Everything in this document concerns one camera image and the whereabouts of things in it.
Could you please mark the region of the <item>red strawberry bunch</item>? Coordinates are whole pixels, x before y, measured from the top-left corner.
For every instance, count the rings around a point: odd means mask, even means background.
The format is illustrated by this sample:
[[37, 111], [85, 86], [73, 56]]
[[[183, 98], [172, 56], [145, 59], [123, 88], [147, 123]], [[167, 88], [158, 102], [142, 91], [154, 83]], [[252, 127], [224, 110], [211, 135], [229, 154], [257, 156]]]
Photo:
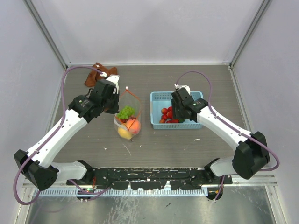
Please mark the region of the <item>red strawberry bunch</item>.
[[162, 108], [161, 109], [161, 119], [159, 120], [159, 123], [173, 123], [173, 124], [178, 124], [178, 123], [184, 123], [184, 119], [174, 119], [172, 115], [172, 107], [168, 108]]

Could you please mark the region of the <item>green grape bunch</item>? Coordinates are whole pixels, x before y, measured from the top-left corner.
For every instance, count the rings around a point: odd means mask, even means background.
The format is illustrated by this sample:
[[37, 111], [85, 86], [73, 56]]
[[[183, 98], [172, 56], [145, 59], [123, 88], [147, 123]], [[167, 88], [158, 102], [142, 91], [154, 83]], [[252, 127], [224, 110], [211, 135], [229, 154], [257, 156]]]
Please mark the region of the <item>green grape bunch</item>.
[[116, 115], [118, 119], [127, 119], [129, 116], [134, 115], [135, 110], [131, 106], [127, 105]]

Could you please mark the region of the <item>clear zip top bag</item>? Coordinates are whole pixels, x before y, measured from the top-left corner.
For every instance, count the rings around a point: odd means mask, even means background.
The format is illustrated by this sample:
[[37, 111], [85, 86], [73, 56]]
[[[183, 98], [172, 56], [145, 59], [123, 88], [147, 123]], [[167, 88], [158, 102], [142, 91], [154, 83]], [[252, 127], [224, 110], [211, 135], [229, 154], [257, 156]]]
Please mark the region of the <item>clear zip top bag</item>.
[[141, 131], [142, 104], [129, 87], [119, 98], [119, 111], [114, 115], [114, 127], [118, 135], [126, 140], [132, 140]]

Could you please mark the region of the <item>orange pink peach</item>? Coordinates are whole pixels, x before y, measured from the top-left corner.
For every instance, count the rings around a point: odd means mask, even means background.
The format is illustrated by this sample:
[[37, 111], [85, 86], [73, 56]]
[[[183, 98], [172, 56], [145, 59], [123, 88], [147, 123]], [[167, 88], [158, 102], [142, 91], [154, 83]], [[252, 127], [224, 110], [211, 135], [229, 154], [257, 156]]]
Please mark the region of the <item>orange pink peach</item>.
[[126, 123], [126, 127], [128, 128], [129, 132], [132, 135], [137, 135], [140, 132], [140, 130], [141, 130], [141, 123], [137, 119], [135, 119], [135, 120], [129, 120]]

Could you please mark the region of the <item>yellow apple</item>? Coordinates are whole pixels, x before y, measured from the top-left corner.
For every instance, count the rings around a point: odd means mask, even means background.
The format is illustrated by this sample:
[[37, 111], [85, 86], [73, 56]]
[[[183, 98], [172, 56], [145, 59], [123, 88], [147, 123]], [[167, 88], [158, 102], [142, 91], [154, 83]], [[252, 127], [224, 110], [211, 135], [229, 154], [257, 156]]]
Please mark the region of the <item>yellow apple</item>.
[[133, 137], [133, 135], [127, 129], [124, 129], [122, 127], [118, 127], [117, 132], [120, 137], [122, 137], [126, 140], [130, 140]]

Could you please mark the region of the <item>purple grape bunch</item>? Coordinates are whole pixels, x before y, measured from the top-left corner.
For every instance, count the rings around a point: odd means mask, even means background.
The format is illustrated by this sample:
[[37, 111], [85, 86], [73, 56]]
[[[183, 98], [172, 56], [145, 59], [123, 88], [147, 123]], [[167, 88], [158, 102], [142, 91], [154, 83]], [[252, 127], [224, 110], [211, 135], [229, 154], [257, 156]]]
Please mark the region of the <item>purple grape bunch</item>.
[[131, 115], [131, 116], [129, 116], [127, 119], [121, 119], [120, 121], [122, 122], [122, 123], [127, 123], [129, 120], [135, 120], [136, 119], [136, 117], [135, 116], [133, 116], [133, 115]]

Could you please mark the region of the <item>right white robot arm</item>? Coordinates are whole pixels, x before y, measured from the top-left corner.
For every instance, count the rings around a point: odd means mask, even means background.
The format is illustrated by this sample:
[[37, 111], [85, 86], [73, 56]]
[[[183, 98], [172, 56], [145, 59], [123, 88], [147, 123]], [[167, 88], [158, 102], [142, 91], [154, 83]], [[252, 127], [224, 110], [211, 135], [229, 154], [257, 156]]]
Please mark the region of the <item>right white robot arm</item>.
[[262, 133], [252, 134], [214, 111], [206, 100], [193, 99], [187, 85], [175, 85], [171, 96], [174, 119], [190, 120], [207, 127], [234, 151], [233, 157], [216, 158], [204, 167], [207, 182], [215, 184], [224, 175], [239, 175], [248, 180], [270, 162]]

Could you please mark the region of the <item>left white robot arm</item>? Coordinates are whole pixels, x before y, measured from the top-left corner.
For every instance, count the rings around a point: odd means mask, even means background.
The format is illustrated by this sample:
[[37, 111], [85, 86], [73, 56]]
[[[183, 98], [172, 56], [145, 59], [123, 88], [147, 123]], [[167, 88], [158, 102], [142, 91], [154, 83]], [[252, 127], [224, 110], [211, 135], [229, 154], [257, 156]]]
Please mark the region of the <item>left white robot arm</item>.
[[14, 159], [23, 175], [40, 191], [56, 182], [78, 180], [83, 185], [93, 181], [93, 168], [83, 160], [56, 163], [54, 158], [65, 144], [92, 119], [103, 112], [116, 114], [119, 110], [119, 76], [99, 80], [89, 96], [79, 95], [69, 104], [63, 117], [27, 151], [18, 150]]

